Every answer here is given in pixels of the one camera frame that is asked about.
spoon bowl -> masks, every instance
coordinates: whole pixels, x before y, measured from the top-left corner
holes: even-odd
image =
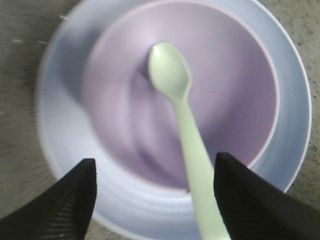
[[[168,42],[152,47],[148,64],[153,86],[168,99],[175,102],[188,97],[192,77],[186,60]]]

spoon handle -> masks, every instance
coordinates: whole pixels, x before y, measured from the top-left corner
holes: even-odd
[[[229,240],[214,195],[214,168],[186,99],[174,103],[193,206],[204,240]]]

light green spoon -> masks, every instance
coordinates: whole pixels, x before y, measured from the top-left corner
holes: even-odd
[[[214,195],[214,168],[188,104],[191,71],[168,42],[154,45],[148,71],[153,86],[173,104],[198,227],[204,240],[230,240]]]

table surface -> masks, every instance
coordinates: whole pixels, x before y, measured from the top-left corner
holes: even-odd
[[[79,0],[0,0],[0,218],[56,182],[35,124],[35,84],[47,43]],[[312,97],[309,148],[288,191],[320,210],[320,0],[260,0],[302,58]],[[94,220],[86,240],[124,240]]]

bowl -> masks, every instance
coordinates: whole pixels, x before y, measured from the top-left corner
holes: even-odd
[[[81,159],[96,159],[98,192],[93,217],[102,225],[131,239],[200,240],[190,194],[183,188],[155,184],[115,161],[97,138],[88,102],[84,105],[84,71],[95,43],[115,21],[151,2],[87,0],[68,15],[50,41],[39,72],[36,109],[40,143],[57,179]],[[231,18],[249,26],[274,63],[280,96],[278,121],[266,150],[251,169],[286,191],[303,162],[311,129],[310,90],[298,52],[259,2],[204,3],[228,11]]]
[[[91,52],[84,104],[114,163],[157,187],[188,190],[173,107],[148,76],[149,51],[159,41],[174,44],[189,64],[189,103],[212,161],[218,152],[229,152],[252,166],[278,119],[273,63],[242,21],[190,0],[157,1],[129,11]]]

